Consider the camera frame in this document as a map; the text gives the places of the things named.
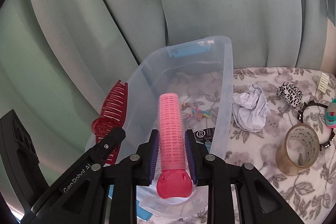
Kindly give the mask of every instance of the leopard print scrunchie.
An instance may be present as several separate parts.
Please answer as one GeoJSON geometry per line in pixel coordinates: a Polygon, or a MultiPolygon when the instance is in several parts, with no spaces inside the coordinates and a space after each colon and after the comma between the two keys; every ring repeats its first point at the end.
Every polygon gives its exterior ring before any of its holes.
{"type": "Polygon", "coordinates": [[[298,87],[289,82],[284,82],[280,87],[278,87],[277,96],[285,98],[291,107],[296,108],[301,103],[303,94],[298,87]]]}

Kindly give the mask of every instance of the floral bedspread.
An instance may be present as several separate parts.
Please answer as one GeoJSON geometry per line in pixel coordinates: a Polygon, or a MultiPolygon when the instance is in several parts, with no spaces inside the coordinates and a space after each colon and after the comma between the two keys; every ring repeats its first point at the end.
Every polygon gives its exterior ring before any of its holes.
{"type": "MultiPolygon", "coordinates": [[[[325,94],[317,90],[321,72],[302,68],[243,68],[234,70],[234,92],[248,91],[251,84],[262,87],[271,110],[266,117],[265,127],[257,133],[250,133],[238,128],[231,117],[230,136],[227,145],[226,162],[242,165],[251,162],[268,179],[275,189],[290,204],[304,223],[321,224],[336,203],[336,141],[331,147],[320,152],[315,164],[296,176],[286,176],[276,164],[276,149],[287,131],[299,121],[297,111],[283,98],[276,96],[278,86],[288,81],[303,92],[302,102],[314,100],[328,105],[336,97],[336,78],[330,75],[325,94]]],[[[201,110],[211,113],[211,118],[196,117],[185,123],[186,128],[200,130],[215,126],[220,101],[222,82],[221,72],[205,75],[177,74],[167,92],[187,94],[181,101],[193,102],[201,110]]],[[[190,110],[184,108],[185,117],[190,110]]],[[[310,107],[305,111],[304,122],[316,131],[320,143],[329,138],[330,129],[325,126],[325,109],[310,107]]],[[[206,223],[207,209],[183,219],[171,220],[157,216],[147,222],[150,224],[206,223]]],[[[238,210],[235,208],[236,222],[238,210]]]]}

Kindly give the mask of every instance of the screw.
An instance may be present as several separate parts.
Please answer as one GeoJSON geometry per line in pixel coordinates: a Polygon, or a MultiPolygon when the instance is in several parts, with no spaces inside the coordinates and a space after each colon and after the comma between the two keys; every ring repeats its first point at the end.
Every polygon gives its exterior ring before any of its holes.
{"type": "Polygon", "coordinates": [[[244,167],[247,170],[252,170],[254,168],[254,165],[252,163],[247,162],[244,164],[244,167]]]}
{"type": "Polygon", "coordinates": [[[216,157],[213,154],[207,154],[205,156],[205,159],[208,160],[208,161],[213,161],[213,160],[215,160],[215,158],[216,157]]]}
{"type": "Polygon", "coordinates": [[[100,165],[100,164],[93,164],[93,165],[91,166],[91,169],[92,169],[93,171],[98,171],[100,168],[101,168],[101,165],[100,165]]]}
{"type": "Polygon", "coordinates": [[[133,154],[133,155],[130,155],[130,156],[129,156],[129,159],[130,159],[131,161],[137,161],[137,160],[140,159],[140,156],[139,156],[138,154],[133,154]]]}

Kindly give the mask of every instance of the braided rainbow cord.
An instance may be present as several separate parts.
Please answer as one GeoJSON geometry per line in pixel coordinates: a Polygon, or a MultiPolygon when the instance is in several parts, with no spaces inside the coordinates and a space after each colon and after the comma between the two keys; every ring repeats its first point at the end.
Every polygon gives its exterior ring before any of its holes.
{"type": "Polygon", "coordinates": [[[202,117],[210,118],[211,114],[207,111],[201,110],[200,108],[196,107],[193,103],[182,103],[182,107],[190,107],[191,113],[188,114],[183,121],[189,121],[193,116],[197,115],[197,120],[200,121],[202,117]]]}

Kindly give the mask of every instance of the packing tape roll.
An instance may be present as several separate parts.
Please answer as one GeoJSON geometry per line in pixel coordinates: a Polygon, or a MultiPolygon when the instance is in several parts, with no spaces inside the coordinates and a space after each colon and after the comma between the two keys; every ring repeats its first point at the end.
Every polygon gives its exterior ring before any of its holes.
{"type": "Polygon", "coordinates": [[[315,163],[319,152],[320,142],[315,130],[305,123],[298,123],[288,130],[284,141],[278,146],[276,154],[278,168],[285,175],[297,175],[315,163]],[[302,166],[290,159],[287,152],[287,142],[289,140],[298,140],[305,147],[306,157],[302,166]]]}

